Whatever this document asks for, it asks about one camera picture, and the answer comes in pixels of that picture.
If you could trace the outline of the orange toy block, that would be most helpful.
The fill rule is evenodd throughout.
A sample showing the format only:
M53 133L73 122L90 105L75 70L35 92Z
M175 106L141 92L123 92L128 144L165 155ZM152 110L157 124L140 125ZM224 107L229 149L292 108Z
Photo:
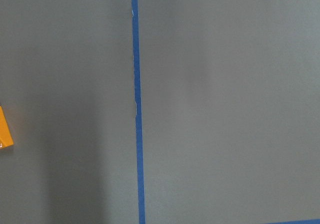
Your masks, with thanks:
M0 148L6 148L14 145L4 112L2 107L0 108Z

